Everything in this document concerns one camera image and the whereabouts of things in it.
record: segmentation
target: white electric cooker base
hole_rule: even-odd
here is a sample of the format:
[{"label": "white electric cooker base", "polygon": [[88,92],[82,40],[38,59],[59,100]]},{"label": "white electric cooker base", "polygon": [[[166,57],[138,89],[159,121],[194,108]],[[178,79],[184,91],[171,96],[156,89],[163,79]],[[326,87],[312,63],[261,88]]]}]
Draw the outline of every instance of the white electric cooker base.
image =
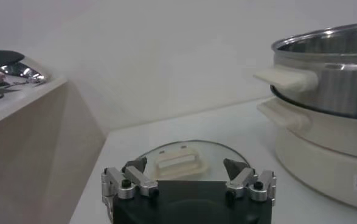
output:
[{"label": "white electric cooker base", "polygon": [[277,126],[310,142],[357,156],[357,119],[307,110],[276,97],[259,104],[258,110]]},{"label": "white electric cooker base", "polygon": [[357,157],[310,143],[285,128],[277,132],[276,154],[307,185],[357,207]]}]

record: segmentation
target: pot rim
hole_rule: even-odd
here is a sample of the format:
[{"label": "pot rim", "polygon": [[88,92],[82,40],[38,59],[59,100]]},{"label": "pot rim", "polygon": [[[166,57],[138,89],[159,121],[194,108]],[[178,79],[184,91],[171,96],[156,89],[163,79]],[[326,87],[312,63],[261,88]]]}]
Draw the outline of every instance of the pot rim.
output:
[{"label": "pot rim", "polygon": [[293,52],[280,50],[282,46],[287,44],[295,43],[301,40],[306,40],[314,37],[322,37],[327,35],[333,35],[337,33],[342,33],[350,30],[357,30],[357,23],[349,24],[345,26],[329,27],[326,29],[315,30],[308,33],[303,33],[299,35],[294,35],[288,38],[284,38],[274,42],[271,45],[271,49],[276,53],[276,55],[281,55],[286,58],[301,58],[301,59],[320,59],[320,58],[357,58],[357,53],[352,54],[342,54],[342,53],[304,53],[304,52]]},{"label": "pot rim", "polygon": [[337,117],[343,117],[343,118],[347,118],[347,119],[356,119],[357,120],[357,114],[350,114],[350,113],[342,113],[342,112],[337,112],[337,111],[331,111],[331,110],[327,110],[327,109],[323,109],[323,108],[319,108],[319,107],[315,107],[315,106],[311,106],[311,105],[306,105],[303,102],[298,102],[295,100],[292,100],[286,96],[284,96],[282,93],[280,93],[277,88],[273,85],[270,86],[270,91],[273,93],[273,95],[275,95],[277,98],[290,103],[291,105],[294,105],[296,107],[301,107],[304,108],[306,110],[310,110],[310,111],[315,111],[318,113],[323,113],[323,114],[327,114],[327,115],[331,115],[331,116],[337,116]]}]

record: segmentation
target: pot handle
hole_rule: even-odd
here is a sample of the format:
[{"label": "pot handle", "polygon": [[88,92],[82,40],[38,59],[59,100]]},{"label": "pot handle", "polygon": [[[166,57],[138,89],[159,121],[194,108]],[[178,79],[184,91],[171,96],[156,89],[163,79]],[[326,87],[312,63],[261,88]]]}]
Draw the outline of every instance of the pot handle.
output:
[{"label": "pot handle", "polygon": [[270,85],[274,85],[277,89],[294,92],[304,92],[315,89],[319,83],[319,79],[313,71],[280,65],[262,70],[254,74],[254,77]]},{"label": "pot handle", "polygon": [[257,105],[257,109],[279,127],[298,131],[310,125],[307,115],[282,105],[275,97]]}]

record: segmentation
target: shiny metal object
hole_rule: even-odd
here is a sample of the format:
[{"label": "shiny metal object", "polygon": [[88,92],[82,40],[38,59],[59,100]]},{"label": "shiny metal object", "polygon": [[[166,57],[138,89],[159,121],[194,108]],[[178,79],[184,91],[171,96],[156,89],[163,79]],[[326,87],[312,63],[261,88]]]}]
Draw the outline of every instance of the shiny metal object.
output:
[{"label": "shiny metal object", "polygon": [[251,199],[266,201],[269,198],[274,206],[276,202],[276,182],[277,178],[273,171],[263,171],[257,182],[249,186]]},{"label": "shiny metal object", "polygon": [[5,75],[17,76],[25,78],[29,83],[45,83],[49,80],[49,75],[42,71],[34,61],[29,58],[10,65],[0,67],[0,72]]},{"label": "shiny metal object", "polygon": [[232,181],[226,183],[227,191],[231,192],[235,198],[241,198],[248,185],[256,181],[258,176],[251,168],[244,168]]},{"label": "shiny metal object", "polygon": [[140,188],[140,194],[146,197],[156,197],[159,194],[158,182],[151,180],[137,170],[134,166],[126,167],[125,177],[134,182]]},{"label": "shiny metal object", "polygon": [[296,35],[272,45],[274,64],[313,71],[315,89],[273,88],[280,98],[310,110],[357,119],[357,24]]},{"label": "shiny metal object", "polygon": [[106,179],[105,182],[110,182],[113,186],[114,195],[120,199],[131,199],[135,196],[135,184],[130,183],[129,186],[123,186],[123,182],[126,180],[122,173],[114,167],[106,169]]},{"label": "shiny metal object", "polygon": [[102,201],[106,206],[106,211],[108,213],[109,220],[113,223],[113,196],[114,188],[110,184],[105,172],[101,173],[101,193]]}]

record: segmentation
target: white plastic handle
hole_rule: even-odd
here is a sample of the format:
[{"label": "white plastic handle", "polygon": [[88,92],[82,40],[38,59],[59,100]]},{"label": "white plastic handle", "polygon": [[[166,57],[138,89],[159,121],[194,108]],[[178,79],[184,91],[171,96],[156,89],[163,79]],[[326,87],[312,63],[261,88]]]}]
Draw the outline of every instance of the white plastic handle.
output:
[{"label": "white plastic handle", "polygon": [[173,180],[176,178],[203,173],[208,164],[201,160],[195,149],[186,148],[165,152],[155,159],[154,179]]},{"label": "white plastic handle", "polygon": [[304,92],[315,89],[318,84],[317,75],[313,71],[294,69],[275,65],[273,68],[262,70],[254,75],[277,89]]},{"label": "white plastic handle", "polygon": [[310,125],[307,115],[283,106],[275,97],[259,104],[257,109],[279,127],[298,131]]}]

